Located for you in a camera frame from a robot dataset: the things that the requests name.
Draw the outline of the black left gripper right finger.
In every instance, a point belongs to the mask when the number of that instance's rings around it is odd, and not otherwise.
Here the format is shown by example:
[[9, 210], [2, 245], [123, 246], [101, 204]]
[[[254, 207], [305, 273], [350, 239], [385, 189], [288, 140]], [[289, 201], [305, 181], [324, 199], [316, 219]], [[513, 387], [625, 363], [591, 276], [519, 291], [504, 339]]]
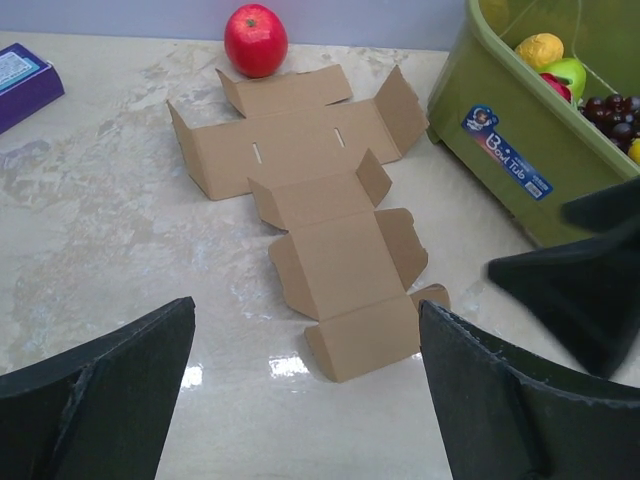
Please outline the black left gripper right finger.
[[455, 479], [636, 479], [639, 391], [422, 301], [421, 354]]

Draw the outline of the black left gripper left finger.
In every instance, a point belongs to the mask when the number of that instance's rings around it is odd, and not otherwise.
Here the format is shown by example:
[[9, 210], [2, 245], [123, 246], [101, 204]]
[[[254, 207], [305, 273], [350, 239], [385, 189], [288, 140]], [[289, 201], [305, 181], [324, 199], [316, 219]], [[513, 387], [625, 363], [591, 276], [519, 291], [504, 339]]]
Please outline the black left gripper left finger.
[[179, 298], [2, 375], [2, 478], [155, 478], [194, 332]]

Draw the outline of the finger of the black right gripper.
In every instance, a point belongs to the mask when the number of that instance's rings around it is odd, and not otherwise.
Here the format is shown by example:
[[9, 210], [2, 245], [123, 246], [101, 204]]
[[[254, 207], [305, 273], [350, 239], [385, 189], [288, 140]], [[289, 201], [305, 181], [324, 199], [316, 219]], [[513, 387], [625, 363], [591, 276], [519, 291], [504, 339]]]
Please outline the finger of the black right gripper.
[[612, 377], [639, 334], [637, 235], [603, 235], [494, 259], [487, 277], [591, 375]]
[[562, 206], [562, 218], [591, 233], [607, 232], [639, 216], [639, 178], [593, 192]]

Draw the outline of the brown cardboard paper box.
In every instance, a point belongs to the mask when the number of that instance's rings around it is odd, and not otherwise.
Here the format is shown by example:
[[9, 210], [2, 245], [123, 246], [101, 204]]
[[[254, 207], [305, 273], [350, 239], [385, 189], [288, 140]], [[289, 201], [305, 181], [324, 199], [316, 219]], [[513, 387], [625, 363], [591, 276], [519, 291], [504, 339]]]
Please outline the brown cardboard paper box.
[[192, 128], [171, 111], [188, 173], [211, 200], [251, 195], [282, 231], [269, 257], [286, 304], [312, 320], [321, 372], [342, 383], [416, 354], [420, 303], [450, 298], [440, 284], [414, 289], [428, 252], [410, 211], [382, 207], [385, 165], [427, 127], [400, 68], [361, 101], [338, 65], [220, 82], [239, 120]]

